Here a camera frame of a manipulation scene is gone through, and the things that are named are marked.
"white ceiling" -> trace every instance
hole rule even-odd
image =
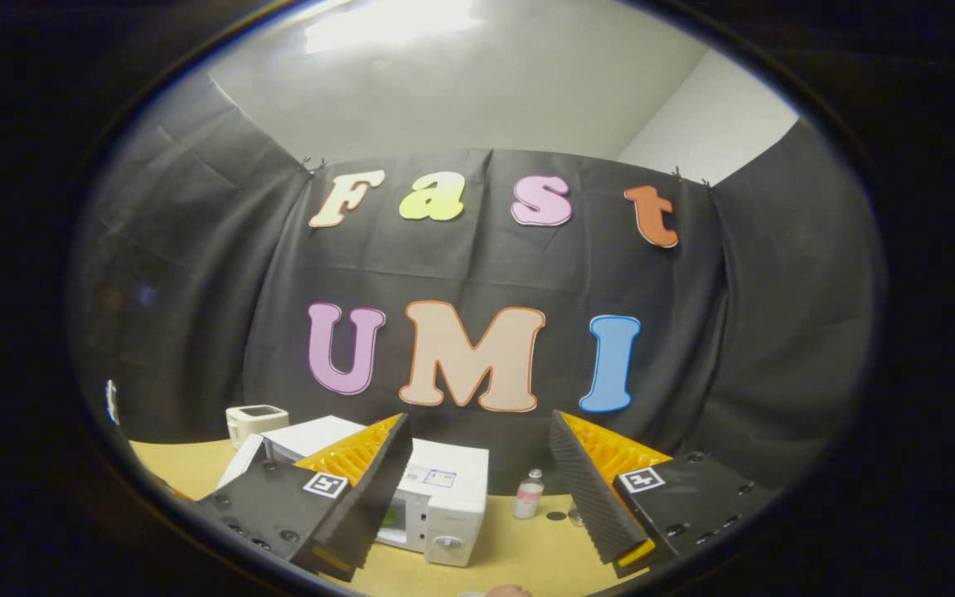
[[[462,31],[306,52],[308,26],[364,5],[286,16],[209,71],[297,158],[530,148],[615,159],[706,49],[607,0],[473,0]]]

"white microwave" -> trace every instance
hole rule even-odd
[[[488,450],[412,439],[378,541],[424,553],[435,564],[466,566],[488,495]]]
[[[239,446],[216,488],[230,483],[266,451],[296,462],[363,426],[336,416],[252,434]],[[424,553],[435,564],[466,566],[478,540],[488,495],[488,450],[412,439],[412,456],[376,540]]]

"peach letter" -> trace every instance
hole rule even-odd
[[[628,189],[625,199],[636,203],[636,224],[647,242],[663,249],[670,249],[680,242],[676,232],[667,230],[666,224],[662,222],[662,212],[671,214],[673,204],[658,196],[658,189],[651,185]]]
[[[415,405],[439,405],[436,373],[456,405],[466,405],[488,374],[488,391],[477,398],[485,410],[527,412],[537,407],[530,391],[533,347],[545,325],[541,311],[503,309],[485,329],[481,342],[470,344],[455,307],[439,301],[418,301],[405,310],[414,322],[414,356],[410,383],[400,399]]]
[[[360,172],[359,174],[342,174],[334,177],[334,188],[330,189],[330,196],[322,202],[319,213],[308,220],[308,226],[325,228],[342,223],[342,207],[353,211],[363,201],[368,188],[381,185],[385,180],[385,170]]]

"small bottle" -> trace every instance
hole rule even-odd
[[[537,513],[537,506],[543,495],[543,473],[534,468],[530,471],[530,478],[518,485],[518,499],[515,500],[515,518],[532,518]]]
[[[565,515],[570,518],[570,522],[573,522],[573,526],[584,526],[584,519],[580,517],[580,510],[577,507],[577,502],[570,503],[570,510]]]

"microwave knob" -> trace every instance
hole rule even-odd
[[[459,547],[463,544],[459,539],[455,539],[454,536],[439,536],[437,539],[433,540],[437,545],[446,548],[452,549],[454,547]]]

